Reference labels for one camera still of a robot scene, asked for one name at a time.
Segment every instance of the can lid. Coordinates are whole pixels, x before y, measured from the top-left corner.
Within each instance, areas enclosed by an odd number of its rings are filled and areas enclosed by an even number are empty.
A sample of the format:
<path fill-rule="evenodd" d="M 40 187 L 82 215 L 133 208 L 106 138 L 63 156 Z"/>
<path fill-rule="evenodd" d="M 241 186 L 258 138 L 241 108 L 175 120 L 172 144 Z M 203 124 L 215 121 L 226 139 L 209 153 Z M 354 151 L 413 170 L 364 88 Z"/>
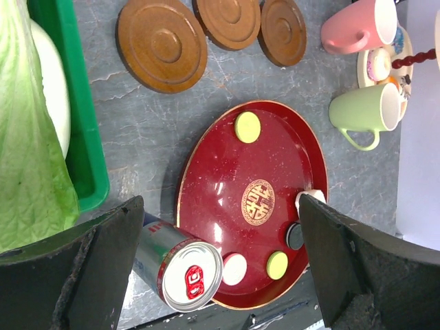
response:
<path fill-rule="evenodd" d="M 286 243 L 293 250 L 299 250 L 304 245 L 303 229 L 300 223 L 296 222 L 290 226 L 286 235 Z"/>
<path fill-rule="evenodd" d="M 218 250 L 205 242 L 190 243 L 173 256 L 165 269 L 164 299 L 177 311 L 194 311 L 212 299 L 222 275 L 223 261 Z"/>
<path fill-rule="evenodd" d="M 246 275 L 248 262 L 239 253 L 233 253 L 225 258 L 223 262 L 223 282 L 226 285 L 239 284 Z"/>
<path fill-rule="evenodd" d="M 267 261 L 267 275 L 272 280 L 279 280 L 286 273 L 288 264 L 289 259 L 286 253 L 281 251 L 273 253 Z"/>

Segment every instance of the brown round coaster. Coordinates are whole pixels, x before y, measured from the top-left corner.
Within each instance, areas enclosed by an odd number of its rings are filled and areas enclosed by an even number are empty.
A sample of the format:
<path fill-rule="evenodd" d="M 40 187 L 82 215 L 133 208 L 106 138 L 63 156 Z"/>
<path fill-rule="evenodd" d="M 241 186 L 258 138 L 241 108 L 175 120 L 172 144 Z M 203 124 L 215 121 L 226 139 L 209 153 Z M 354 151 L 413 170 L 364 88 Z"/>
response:
<path fill-rule="evenodd" d="M 120 56 L 142 84 L 162 93 L 178 93 L 203 76 L 206 37 L 180 1 L 129 0 L 116 29 Z"/>
<path fill-rule="evenodd" d="M 258 36 L 258 0 L 193 0 L 196 15 L 212 42 L 228 50 L 242 50 Z"/>
<path fill-rule="evenodd" d="M 261 11 L 259 41 L 275 65 L 290 66 L 301 60 L 307 33 L 303 15 L 293 0 L 266 0 Z"/>

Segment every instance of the pull tab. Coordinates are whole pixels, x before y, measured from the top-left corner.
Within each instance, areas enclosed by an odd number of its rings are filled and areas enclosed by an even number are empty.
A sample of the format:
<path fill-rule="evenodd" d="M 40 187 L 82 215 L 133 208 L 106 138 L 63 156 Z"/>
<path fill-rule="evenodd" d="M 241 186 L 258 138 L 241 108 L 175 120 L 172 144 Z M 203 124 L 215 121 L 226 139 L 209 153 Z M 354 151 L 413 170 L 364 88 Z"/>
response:
<path fill-rule="evenodd" d="M 200 266 L 193 265 L 185 274 L 186 296 L 192 300 L 205 292 L 204 271 Z"/>

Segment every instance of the gold double happiness symbol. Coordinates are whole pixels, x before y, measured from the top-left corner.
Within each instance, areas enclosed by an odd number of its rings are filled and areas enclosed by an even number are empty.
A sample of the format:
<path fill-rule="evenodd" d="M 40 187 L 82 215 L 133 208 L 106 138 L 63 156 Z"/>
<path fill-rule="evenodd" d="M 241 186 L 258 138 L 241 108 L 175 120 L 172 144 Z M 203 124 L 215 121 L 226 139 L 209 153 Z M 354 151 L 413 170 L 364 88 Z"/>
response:
<path fill-rule="evenodd" d="M 241 213 L 253 226 L 259 226 L 269 220 L 275 206 L 274 189 L 265 180 L 253 181 L 247 186 L 241 198 Z"/>

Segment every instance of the white wall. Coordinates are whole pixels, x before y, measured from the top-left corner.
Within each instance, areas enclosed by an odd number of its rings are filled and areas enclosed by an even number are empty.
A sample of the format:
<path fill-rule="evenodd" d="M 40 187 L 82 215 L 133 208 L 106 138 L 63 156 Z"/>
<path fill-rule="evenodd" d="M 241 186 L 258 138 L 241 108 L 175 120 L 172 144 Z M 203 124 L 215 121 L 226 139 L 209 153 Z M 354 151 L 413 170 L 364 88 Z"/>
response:
<path fill-rule="evenodd" d="M 407 0 L 407 31 L 415 53 L 434 47 L 440 0 Z M 440 250 L 440 70 L 435 60 L 414 66 L 401 124 L 397 229 L 404 239 Z"/>

